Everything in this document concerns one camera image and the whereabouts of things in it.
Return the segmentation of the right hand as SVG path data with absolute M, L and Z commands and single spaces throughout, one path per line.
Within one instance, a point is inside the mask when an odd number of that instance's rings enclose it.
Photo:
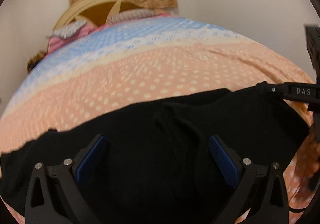
M 319 170 L 319 143 L 316 142 L 316 127 L 310 126 L 309 135 L 306 139 L 306 168 L 305 174 L 308 178 Z

